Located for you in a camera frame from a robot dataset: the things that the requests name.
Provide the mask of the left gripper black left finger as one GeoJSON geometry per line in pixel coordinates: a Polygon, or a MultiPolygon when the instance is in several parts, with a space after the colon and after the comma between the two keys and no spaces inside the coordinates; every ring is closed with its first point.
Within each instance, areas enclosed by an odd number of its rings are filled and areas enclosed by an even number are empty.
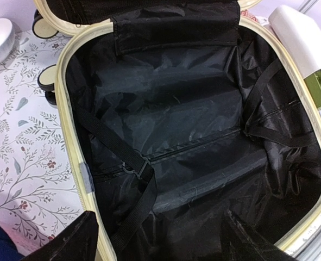
{"type": "Polygon", "coordinates": [[[95,212],[85,211],[45,246],[23,258],[28,261],[94,261],[99,225],[95,212]]]}

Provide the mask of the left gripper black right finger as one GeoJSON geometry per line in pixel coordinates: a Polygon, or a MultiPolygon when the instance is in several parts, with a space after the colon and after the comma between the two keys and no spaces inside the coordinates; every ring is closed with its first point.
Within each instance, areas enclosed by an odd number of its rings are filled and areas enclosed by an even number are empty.
{"type": "Polygon", "coordinates": [[[296,260],[230,210],[222,216],[221,249],[223,260],[296,260]]]}

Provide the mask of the light green hard-shell suitcase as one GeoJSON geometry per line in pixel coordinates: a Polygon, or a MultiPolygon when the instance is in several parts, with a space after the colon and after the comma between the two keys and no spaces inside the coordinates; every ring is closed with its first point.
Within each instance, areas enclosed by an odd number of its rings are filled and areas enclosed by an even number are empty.
{"type": "Polygon", "coordinates": [[[223,260],[236,213],[296,260],[321,255],[321,119],[257,1],[36,1],[71,37],[52,93],[95,260],[223,260]]]}

